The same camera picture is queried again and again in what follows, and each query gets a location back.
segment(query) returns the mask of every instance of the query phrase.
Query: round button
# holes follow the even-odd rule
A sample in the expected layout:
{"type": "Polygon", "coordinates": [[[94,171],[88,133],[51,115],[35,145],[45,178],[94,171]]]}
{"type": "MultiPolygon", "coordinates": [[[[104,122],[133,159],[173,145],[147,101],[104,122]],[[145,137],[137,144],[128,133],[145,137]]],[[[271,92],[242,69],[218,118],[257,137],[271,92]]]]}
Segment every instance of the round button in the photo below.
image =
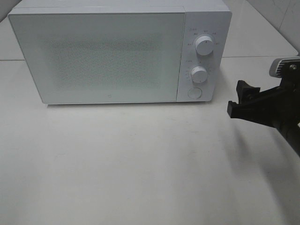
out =
{"type": "Polygon", "coordinates": [[[195,67],[191,70],[191,78],[194,83],[202,83],[207,79],[207,71],[204,67],[195,67]]]}
{"type": "Polygon", "coordinates": [[[213,38],[203,35],[196,40],[196,51],[199,55],[208,55],[214,50],[213,38]]]}
{"type": "Polygon", "coordinates": [[[197,99],[197,98],[200,98],[201,95],[202,95],[202,90],[200,88],[192,88],[188,91],[187,95],[190,97],[190,98],[193,98],[193,99],[197,99]]]}

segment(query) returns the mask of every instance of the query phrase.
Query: power knob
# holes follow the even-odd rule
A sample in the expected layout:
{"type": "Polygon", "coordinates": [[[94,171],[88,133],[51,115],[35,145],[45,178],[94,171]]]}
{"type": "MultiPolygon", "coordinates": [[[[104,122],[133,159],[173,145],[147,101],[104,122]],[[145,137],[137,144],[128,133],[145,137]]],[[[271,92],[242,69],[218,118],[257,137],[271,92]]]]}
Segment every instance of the power knob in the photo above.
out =
{"type": "Polygon", "coordinates": [[[214,50],[214,40],[210,35],[203,35],[196,40],[196,51],[199,55],[208,55],[214,50]]]}
{"type": "Polygon", "coordinates": [[[204,67],[195,67],[191,70],[191,78],[194,83],[202,83],[207,79],[207,71],[204,67]]]}

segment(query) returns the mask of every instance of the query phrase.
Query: white knob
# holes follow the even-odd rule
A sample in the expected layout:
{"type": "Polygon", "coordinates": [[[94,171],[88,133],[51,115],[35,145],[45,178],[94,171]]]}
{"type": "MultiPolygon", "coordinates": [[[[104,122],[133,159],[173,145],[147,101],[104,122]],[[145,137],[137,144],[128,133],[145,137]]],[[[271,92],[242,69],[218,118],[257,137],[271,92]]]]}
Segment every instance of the white knob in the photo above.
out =
{"type": "Polygon", "coordinates": [[[207,79],[207,71],[204,67],[195,67],[191,71],[191,78],[194,83],[202,83],[207,79]]]}
{"type": "Polygon", "coordinates": [[[212,37],[204,35],[196,40],[196,51],[199,55],[208,55],[214,50],[212,37]]]}

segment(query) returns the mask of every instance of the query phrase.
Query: control panel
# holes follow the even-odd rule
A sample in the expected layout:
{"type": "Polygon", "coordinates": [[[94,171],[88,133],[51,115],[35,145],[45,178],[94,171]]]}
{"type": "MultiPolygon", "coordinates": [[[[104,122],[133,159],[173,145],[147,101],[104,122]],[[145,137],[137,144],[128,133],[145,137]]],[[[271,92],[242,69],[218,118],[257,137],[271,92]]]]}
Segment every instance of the control panel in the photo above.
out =
{"type": "Polygon", "coordinates": [[[212,99],[231,15],[186,12],[177,102],[212,99]]]}

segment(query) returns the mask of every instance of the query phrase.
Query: microwave oven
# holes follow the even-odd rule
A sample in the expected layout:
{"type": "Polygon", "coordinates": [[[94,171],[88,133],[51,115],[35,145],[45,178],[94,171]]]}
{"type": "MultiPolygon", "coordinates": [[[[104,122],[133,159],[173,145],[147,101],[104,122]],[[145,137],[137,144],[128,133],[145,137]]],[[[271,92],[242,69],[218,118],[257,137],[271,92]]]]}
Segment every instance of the microwave oven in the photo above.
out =
{"type": "Polygon", "coordinates": [[[221,0],[23,0],[8,17],[45,104],[212,99],[221,0]]]}

